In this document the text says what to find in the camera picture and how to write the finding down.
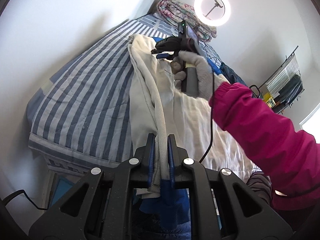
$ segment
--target person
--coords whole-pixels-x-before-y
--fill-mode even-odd
[[[199,97],[208,100],[217,125],[270,177],[271,206],[296,231],[320,199],[320,144],[303,130],[295,132],[289,118],[275,114],[261,99],[252,98],[248,87],[212,75],[203,57],[180,51],[179,58],[196,66]],[[177,61],[171,67],[178,88],[186,74]]]

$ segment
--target pink sleeve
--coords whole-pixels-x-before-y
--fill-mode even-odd
[[[228,131],[245,154],[269,175],[273,207],[297,210],[320,198],[320,145],[312,135],[295,132],[290,119],[275,114],[251,90],[239,83],[223,83],[211,98],[213,119]]]

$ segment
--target floral blanket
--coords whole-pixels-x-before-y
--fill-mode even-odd
[[[157,4],[157,10],[167,23],[175,27],[182,20],[188,21],[193,29],[198,26],[198,36],[202,41],[209,42],[217,37],[217,28],[200,22],[194,8],[180,0],[161,0]]]

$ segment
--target gray handle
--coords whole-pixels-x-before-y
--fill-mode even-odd
[[[197,98],[199,96],[199,91],[196,66],[186,63],[184,71],[186,72],[187,77],[181,82],[181,92],[190,97]]]

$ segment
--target silver screw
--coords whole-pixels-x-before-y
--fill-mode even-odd
[[[191,158],[186,158],[186,159],[183,160],[183,162],[184,162],[184,164],[186,164],[186,165],[191,165],[191,164],[193,164],[195,161],[194,161],[193,159],[191,159]]]
[[[98,175],[100,172],[101,172],[101,170],[100,170],[100,168],[98,168],[98,167],[95,167],[95,168],[93,168],[93,169],[91,170],[91,173],[92,173],[93,175]]]
[[[229,176],[229,175],[231,175],[232,171],[230,169],[228,169],[228,168],[224,168],[224,169],[221,170],[221,173],[223,175]]]
[[[132,158],[132,159],[129,160],[129,163],[132,164],[132,165],[135,165],[135,164],[139,163],[139,160],[137,158]]]

